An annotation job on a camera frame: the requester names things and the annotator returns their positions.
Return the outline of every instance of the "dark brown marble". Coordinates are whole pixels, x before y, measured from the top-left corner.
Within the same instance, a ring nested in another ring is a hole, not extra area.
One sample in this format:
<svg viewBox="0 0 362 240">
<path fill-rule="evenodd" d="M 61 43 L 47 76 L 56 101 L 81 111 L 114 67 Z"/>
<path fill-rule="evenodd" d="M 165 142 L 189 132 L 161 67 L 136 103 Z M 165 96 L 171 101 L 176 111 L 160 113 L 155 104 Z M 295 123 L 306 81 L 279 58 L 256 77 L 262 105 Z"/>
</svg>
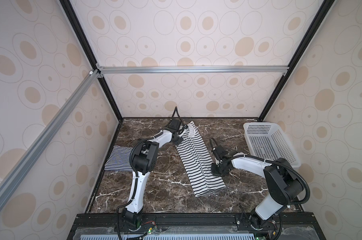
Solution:
<svg viewBox="0 0 362 240">
<path fill-rule="evenodd" d="M 186 122 L 191 120 L 198 127 L 209 152 L 209 138 L 214 137 L 228 150 L 249 153 L 243 124 L 256 119 L 185 119 Z M 140 137 L 153 136 L 168 121 L 125 119 L 115 144 L 132 147 Z M 223 180 L 226 188 L 195 197 L 177 149 L 168 143 L 159 149 L 155 170 L 147 182 L 144 212 L 239 212 L 239 204 L 250 212 L 268 194 L 265 180 L 244 170 L 234 169 Z M 131 183 L 131 172 L 106 171 L 91 213 L 115 212 L 118 205 L 128 200 Z"/>
</svg>

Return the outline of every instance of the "patterned wallpaper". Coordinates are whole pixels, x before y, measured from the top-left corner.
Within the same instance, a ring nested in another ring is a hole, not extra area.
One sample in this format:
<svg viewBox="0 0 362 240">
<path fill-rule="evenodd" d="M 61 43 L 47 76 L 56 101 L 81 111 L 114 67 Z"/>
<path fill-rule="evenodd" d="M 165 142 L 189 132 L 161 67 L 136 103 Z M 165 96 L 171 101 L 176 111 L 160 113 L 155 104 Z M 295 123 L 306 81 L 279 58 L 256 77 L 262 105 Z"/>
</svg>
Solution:
<svg viewBox="0 0 362 240">
<path fill-rule="evenodd" d="M 282 73 L 106 74 L 123 117 L 258 117 Z"/>
<path fill-rule="evenodd" d="M 54 0 L 0 0 L 0 183 L 89 73 Z"/>
<path fill-rule="evenodd" d="M 362 240 L 362 0 L 332 9 L 265 121 L 301 159 L 328 240 Z"/>
<path fill-rule="evenodd" d="M 95 80 L 0 212 L 0 239 L 66 240 L 116 126 Z"/>
<path fill-rule="evenodd" d="M 71 2 L 100 65 L 210 66 L 288 63 L 322 0 Z"/>
</svg>

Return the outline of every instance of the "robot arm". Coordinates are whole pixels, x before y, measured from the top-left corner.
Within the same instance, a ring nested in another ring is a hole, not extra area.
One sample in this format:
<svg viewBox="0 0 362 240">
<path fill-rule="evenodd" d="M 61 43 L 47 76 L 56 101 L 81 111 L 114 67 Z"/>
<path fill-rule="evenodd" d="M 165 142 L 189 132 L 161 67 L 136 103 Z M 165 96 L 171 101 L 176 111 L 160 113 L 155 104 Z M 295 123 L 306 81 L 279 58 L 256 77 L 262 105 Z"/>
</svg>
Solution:
<svg viewBox="0 0 362 240">
<path fill-rule="evenodd" d="M 186 127 L 184 125 L 181 128 L 181 121 L 172 119 L 166 128 L 160 130 L 153 139 L 139 142 L 133 148 L 131 166 L 135 171 L 133 171 L 129 195 L 130 203 L 122 211 L 123 219 L 131 226 L 131 229 L 140 227 L 145 186 L 150 172 L 156 165 L 158 149 L 168 142 L 174 142 L 176 146 L 180 144 Z"/>
<path fill-rule="evenodd" d="M 213 147 L 212 152 L 218 160 L 212 164 L 212 174 L 226 176 L 235 168 L 243 169 L 266 179 L 268 196 L 251 211 L 250 222 L 255 229 L 262 229 L 273 214 L 279 214 L 304 189 L 309 194 L 305 180 L 296 175 L 288 161 L 279 158 L 275 161 L 264 160 L 256 156 L 237 151 L 226 151 L 221 145 Z"/>
</svg>

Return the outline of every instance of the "white plastic basket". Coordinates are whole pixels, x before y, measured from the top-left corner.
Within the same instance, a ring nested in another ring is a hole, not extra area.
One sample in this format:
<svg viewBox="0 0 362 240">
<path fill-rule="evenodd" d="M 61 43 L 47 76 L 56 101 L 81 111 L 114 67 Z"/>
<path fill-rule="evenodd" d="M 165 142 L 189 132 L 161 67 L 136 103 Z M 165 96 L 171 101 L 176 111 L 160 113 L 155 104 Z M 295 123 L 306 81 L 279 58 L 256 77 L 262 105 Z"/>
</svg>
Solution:
<svg viewBox="0 0 362 240">
<path fill-rule="evenodd" d="M 281 127 L 270 122 L 250 122 L 244 124 L 245 140 L 251 155 L 269 160 L 285 158 L 292 167 L 300 167 L 301 162 Z"/>
</svg>

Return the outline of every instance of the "striped cloth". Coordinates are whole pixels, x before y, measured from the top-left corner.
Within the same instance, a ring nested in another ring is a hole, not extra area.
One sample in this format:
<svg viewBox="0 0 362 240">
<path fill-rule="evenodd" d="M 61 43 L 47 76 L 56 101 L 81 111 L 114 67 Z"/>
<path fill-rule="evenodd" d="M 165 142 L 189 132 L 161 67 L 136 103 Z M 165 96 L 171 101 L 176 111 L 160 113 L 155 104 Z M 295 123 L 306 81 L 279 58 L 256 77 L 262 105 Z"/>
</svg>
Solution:
<svg viewBox="0 0 362 240">
<path fill-rule="evenodd" d="M 210 167 L 213 160 L 196 125 L 192 121 L 188 127 L 183 134 L 184 140 L 176 148 L 184 164 L 194 195 L 199 197 L 226 187 L 221 177 L 212 175 Z"/>
<path fill-rule="evenodd" d="M 132 149 L 132 147 L 121 147 L 115 145 L 105 164 L 105 170 L 133 171 L 129 163 L 129 156 Z"/>
</svg>

